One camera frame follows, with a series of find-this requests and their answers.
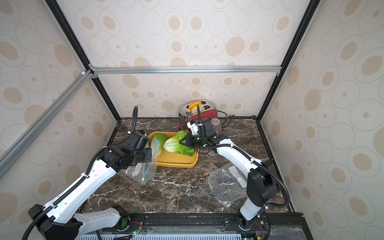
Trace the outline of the clear zipper bag blue seal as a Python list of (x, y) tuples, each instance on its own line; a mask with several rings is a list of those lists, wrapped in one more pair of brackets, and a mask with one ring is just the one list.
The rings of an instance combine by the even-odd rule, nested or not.
[(133, 167), (128, 167), (125, 170), (125, 175), (142, 185), (146, 185), (156, 175), (158, 160), (159, 156), (157, 158), (152, 157), (150, 163), (139, 163)]

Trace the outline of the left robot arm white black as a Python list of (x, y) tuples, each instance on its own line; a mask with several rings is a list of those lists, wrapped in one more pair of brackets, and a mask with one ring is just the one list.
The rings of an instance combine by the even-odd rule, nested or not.
[(28, 211), (33, 220), (23, 239), (37, 229), (46, 240), (74, 240), (104, 228), (125, 231), (130, 215), (120, 206), (88, 214), (78, 213), (80, 206), (107, 180), (121, 170), (152, 158), (151, 141), (144, 131), (131, 131), (121, 148), (110, 145), (100, 149), (91, 159), (85, 173), (65, 191), (45, 205), (34, 205)]

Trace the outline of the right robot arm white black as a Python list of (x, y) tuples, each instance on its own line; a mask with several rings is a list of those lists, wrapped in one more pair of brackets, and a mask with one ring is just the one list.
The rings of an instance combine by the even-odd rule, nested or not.
[(217, 133), (209, 118), (187, 123), (191, 130), (179, 143), (189, 148), (207, 148), (228, 159), (247, 178), (247, 200), (240, 208), (239, 220), (245, 225), (268, 207), (286, 208), (291, 198), (288, 188), (277, 176), (274, 163), (254, 158), (229, 137)]

